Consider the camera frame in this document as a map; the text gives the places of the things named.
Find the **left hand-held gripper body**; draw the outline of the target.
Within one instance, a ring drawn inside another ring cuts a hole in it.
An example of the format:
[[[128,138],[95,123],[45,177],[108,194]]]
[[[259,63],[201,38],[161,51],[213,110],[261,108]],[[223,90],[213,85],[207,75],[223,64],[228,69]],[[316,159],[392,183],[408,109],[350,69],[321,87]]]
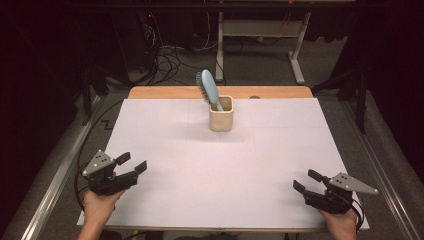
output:
[[[99,196],[112,195],[137,184],[139,175],[135,170],[122,175],[114,172],[115,159],[99,150],[82,171],[89,189]]]

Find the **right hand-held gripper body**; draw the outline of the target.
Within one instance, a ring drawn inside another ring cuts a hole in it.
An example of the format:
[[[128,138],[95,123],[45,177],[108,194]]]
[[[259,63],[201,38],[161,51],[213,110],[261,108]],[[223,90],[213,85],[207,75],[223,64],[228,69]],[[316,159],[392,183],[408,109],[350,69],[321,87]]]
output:
[[[351,209],[354,192],[366,194],[379,193],[376,188],[342,172],[329,178],[329,182],[323,184],[326,187],[324,194],[306,190],[303,197],[306,205],[310,205],[330,214],[344,214]]]

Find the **beige square holder cup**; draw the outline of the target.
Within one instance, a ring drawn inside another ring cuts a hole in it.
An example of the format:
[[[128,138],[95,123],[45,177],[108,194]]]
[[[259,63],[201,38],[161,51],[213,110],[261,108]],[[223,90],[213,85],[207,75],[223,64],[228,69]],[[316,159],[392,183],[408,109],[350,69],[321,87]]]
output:
[[[229,95],[219,97],[222,111],[219,111],[216,105],[209,106],[209,127],[212,131],[227,132],[233,126],[234,103]]]

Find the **light blue hairbrush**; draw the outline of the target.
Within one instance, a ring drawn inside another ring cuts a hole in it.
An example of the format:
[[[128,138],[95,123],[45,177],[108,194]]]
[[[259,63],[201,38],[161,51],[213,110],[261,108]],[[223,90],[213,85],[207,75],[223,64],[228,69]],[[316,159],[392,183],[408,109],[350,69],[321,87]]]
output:
[[[210,106],[214,105],[218,111],[223,111],[215,80],[208,69],[196,74],[196,84],[205,102]]]

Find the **person's left hand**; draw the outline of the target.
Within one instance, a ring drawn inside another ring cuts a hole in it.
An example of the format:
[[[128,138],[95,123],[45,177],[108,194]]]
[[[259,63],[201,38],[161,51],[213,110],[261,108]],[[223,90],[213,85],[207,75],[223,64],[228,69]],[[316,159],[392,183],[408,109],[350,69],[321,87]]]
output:
[[[124,193],[125,191],[120,191],[108,196],[99,196],[88,190],[84,195],[84,225],[104,226]]]

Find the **person's right hand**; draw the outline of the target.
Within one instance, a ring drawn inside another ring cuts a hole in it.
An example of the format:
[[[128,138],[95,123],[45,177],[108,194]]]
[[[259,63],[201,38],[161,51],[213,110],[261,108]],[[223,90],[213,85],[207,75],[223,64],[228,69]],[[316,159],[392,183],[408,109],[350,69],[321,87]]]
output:
[[[344,214],[330,214],[323,210],[318,212],[324,217],[334,240],[357,240],[357,215],[353,210],[348,210]]]

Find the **dark metal stand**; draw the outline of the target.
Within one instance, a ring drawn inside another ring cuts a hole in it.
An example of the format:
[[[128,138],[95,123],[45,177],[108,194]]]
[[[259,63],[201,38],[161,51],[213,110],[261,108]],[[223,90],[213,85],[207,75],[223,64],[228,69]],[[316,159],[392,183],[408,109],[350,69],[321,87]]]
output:
[[[362,134],[365,130],[366,91],[368,71],[362,67],[355,67],[343,73],[331,76],[328,80],[311,88],[313,94],[324,89],[338,89],[337,98],[340,101],[356,100],[355,122]]]
[[[106,96],[109,92],[104,71],[96,64],[87,64],[82,70],[83,126],[88,124],[92,116],[91,90],[94,90],[98,96]]]

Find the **white table sheet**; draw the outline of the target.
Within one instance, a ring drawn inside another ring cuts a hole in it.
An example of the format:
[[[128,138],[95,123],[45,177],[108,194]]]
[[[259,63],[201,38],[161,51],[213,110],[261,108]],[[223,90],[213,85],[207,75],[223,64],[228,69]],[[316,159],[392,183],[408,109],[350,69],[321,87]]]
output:
[[[318,230],[322,217],[292,183],[324,191],[308,177],[345,166],[315,98],[237,99],[233,127],[214,132],[200,99],[127,99],[105,149],[128,152],[117,167],[147,170],[117,202],[112,228]]]

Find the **aluminium floor rail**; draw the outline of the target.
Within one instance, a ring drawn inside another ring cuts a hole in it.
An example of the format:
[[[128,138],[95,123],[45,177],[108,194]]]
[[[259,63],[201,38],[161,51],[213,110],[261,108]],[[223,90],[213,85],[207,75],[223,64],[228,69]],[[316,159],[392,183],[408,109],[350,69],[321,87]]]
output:
[[[405,158],[373,101],[365,110],[365,132],[356,123],[353,105],[342,109],[358,135],[365,159],[404,240],[424,240],[424,184]]]
[[[77,116],[53,148],[32,186],[32,191],[40,193],[41,199],[19,240],[38,240],[75,166],[76,155],[93,125],[94,117],[103,103],[104,99],[99,96],[92,100],[92,116],[88,124],[83,126],[82,100],[77,101]]]

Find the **white metal stand frame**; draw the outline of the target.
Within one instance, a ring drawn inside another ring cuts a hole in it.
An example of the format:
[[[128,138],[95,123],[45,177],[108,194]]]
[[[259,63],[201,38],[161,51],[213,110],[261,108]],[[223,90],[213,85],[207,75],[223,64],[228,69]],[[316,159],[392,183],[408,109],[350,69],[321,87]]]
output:
[[[305,84],[305,79],[298,61],[304,37],[309,25],[311,13],[304,14],[303,19],[291,21],[290,14],[283,16],[281,21],[272,20],[225,20],[222,12],[218,17],[218,42],[216,54],[215,79],[224,80],[224,52],[223,40],[225,37],[265,37],[265,38],[295,38],[296,45],[287,52],[291,69],[296,83]]]

